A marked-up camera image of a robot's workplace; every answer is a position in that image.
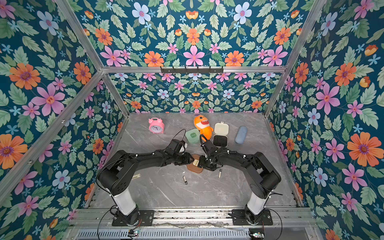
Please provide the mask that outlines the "cream clipper case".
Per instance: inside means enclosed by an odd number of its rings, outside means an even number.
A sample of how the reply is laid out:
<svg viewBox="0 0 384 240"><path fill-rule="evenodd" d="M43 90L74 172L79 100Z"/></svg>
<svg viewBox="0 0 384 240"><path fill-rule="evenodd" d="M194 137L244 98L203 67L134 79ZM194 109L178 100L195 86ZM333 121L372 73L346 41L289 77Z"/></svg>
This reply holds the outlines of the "cream clipper case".
<svg viewBox="0 0 384 240"><path fill-rule="evenodd" d="M224 122L215 124L213 144L216 147L227 147L228 145L229 125Z"/></svg>

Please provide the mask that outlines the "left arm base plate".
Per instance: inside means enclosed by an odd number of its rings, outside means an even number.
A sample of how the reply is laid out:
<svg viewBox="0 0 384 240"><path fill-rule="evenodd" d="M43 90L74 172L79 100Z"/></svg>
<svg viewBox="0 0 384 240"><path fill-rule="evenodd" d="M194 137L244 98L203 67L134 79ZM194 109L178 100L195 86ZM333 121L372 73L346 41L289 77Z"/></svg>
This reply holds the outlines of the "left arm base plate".
<svg viewBox="0 0 384 240"><path fill-rule="evenodd" d="M149 227L154 220L155 211L153 210L134 210L129 215L124 215L120 211L114 214L113 227Z"/></svg>

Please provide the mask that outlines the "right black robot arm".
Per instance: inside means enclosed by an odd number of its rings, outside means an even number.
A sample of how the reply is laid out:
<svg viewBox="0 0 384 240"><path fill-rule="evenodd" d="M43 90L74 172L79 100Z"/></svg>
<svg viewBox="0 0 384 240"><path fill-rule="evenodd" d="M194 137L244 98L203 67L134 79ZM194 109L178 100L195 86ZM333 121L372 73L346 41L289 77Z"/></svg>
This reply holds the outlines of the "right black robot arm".
<svg viewBox="0 0 384 240"><path fill-rule="evenodd" d="M199 167L215 171L224 166L230 166L242 171L251 189L251 197L245 206L243 217L250 225L259 223L264 215L266 204L282 178L266 156L241 154L228 148L217 147L210 140L201 140L201 148L205 155L200 157Z"/></svg>

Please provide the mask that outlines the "green clipper case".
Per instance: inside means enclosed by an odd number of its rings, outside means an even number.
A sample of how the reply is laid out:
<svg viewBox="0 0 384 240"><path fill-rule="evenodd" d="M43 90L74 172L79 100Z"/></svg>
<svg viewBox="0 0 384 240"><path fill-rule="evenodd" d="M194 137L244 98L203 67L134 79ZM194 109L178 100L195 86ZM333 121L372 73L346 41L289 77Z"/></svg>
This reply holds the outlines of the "green clipper case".
<svg viewBox="0 0 384 240"><path fill-rule="evenodd" d="M200 131L198 129L186 131L186 138L189 144L198 144L200 142Z"/></svg>

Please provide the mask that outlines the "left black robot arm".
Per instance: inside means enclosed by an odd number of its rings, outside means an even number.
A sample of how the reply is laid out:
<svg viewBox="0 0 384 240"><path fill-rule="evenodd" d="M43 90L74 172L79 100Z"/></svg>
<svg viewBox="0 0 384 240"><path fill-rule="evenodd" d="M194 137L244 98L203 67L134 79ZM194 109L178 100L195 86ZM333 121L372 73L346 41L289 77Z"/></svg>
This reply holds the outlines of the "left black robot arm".
<svg viewBox="0 0 384 240"><path fill-rule="evenodd" d="M129 185L137 170L151 167L165 167L170 164L176 166L193 163L194 158L189 153L180 153L171 150L156 150L152 153L134 154L117 151L108 163L102 168L97 180L107 191L116 207L114 215L121 219L123 224L133 226L139 221L139 208L133 200Z"/></svg>

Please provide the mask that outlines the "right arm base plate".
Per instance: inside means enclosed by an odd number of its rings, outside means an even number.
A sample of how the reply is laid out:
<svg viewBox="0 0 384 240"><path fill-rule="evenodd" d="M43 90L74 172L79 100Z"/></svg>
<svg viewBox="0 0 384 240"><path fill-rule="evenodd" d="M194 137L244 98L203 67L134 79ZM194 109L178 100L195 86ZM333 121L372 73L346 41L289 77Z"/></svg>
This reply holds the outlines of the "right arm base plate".
<svg viewBox="0 0 384 240"><path fill-rule="evenodd" d="M267 209L262 210L258 215L254 215L249 210L233 209L228 215L233 220L235 226L272 226L273 219L271 212Z"/></svg>

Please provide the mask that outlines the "brown clipper case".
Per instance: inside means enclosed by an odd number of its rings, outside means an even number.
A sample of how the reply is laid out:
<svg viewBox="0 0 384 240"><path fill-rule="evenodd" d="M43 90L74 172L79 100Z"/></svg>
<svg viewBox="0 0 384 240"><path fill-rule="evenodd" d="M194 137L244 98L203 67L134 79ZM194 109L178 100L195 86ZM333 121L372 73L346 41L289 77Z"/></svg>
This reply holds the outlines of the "brown clipper case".
<svg viewBox="0 0 384 240"><path fill-rule="evenodd" d="M193 161L187 165L187 169L193 173L201 174L203 172L203 168L199 167L200 155L193 154Z"/></svg>

